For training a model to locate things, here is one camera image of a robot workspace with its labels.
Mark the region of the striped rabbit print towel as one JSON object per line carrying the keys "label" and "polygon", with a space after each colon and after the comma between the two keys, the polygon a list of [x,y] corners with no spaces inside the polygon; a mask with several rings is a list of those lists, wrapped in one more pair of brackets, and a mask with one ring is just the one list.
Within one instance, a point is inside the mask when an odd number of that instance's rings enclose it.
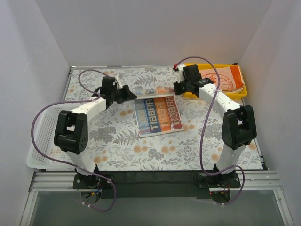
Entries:
{"label": "striped rabbit print towel", "polygon": [[172,87],[135,90],[135,115],[140,138],[183,131]]}

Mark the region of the orange patterned towel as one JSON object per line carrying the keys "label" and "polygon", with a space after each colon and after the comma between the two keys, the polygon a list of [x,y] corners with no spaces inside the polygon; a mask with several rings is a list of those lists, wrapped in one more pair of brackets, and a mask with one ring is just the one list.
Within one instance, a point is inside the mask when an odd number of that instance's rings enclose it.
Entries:
{"label": "orange patterned towel", "polygon": [[[220,76],[219,89],[221,91],[237,89],[245,86],[244,79],[238,65],[217,68],[216,70]],[[199,72],[202,78],[209,78],[215,85],[218,85],[218,77],[214,69],[203,69]]]}

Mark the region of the white towel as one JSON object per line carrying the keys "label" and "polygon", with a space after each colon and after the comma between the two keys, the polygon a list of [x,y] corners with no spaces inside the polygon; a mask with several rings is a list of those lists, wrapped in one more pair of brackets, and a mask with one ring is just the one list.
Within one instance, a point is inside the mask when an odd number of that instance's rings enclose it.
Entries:
{"label": "white towel", "polygon": [[232,90],[223,90],[223,93],[231,93],[231,94],[236,94],[240,93],[243,90],[244,86],[237,88],[237,89],[232,89]]}

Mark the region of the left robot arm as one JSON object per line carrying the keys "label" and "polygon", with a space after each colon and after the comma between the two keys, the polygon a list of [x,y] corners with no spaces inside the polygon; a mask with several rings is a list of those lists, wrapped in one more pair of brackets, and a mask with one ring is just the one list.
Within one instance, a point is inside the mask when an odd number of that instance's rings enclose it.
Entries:
{"label": "left robot arm", "polygon": [[96,164],[86,151],[89,121],[114,102],[121,104],[135,99],[137,96],[128,85],[121,85],[118,78],[104,77],[102,85],[93,92],[91,101],[59,113],[54,144],[71,158],[77,173],[89,176],[96,169]]}

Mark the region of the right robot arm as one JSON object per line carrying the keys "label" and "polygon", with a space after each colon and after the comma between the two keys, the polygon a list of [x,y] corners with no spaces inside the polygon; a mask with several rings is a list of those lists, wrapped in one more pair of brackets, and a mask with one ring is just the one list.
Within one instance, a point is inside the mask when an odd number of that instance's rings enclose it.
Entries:
{"label": "right robot arm", "polygon": [[224,142],[219,160],[213,172],[204,172],[203,179],[217,186],[228,184],[235,175],[237,162],[253,139],[257,136],[254,110],[250,105],[240,105],[219,91],[221,78],[217,82],[203,78],[196,64],[176,64],[173,68],[179,79],[174,83],[174,92],[181,95],[190,92],[205,100],[223,119],[221,136]]}

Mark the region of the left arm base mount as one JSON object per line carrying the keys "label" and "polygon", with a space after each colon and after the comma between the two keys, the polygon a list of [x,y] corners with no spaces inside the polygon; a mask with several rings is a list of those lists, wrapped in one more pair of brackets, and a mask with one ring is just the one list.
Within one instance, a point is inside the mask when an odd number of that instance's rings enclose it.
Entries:
{"label": "left arm base mount", "polygon": [[95,169],[94,173],[101,175],[101,177],[91,174],[80,174],[77,170],[75,172],[73,189],[101,189],[105,198],[117,196],[116,189],[113,188],[113,182],[115,182],[114,174],[101,174],[98,168]]}

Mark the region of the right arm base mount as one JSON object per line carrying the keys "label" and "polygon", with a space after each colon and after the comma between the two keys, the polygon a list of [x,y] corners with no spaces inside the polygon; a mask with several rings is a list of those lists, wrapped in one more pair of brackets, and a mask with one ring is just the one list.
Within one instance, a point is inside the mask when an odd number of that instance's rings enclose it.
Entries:
{"label": "right arm base mount", "polygon": [[193,176],[193,181],[200,189],[216,188],[217,191],[209,191],[210,199],[214,203],[225,205],[231,199],[230,190],[241,188],[238,173],[234,170],[227,174],[209,176],[205,173],[198,173]]}

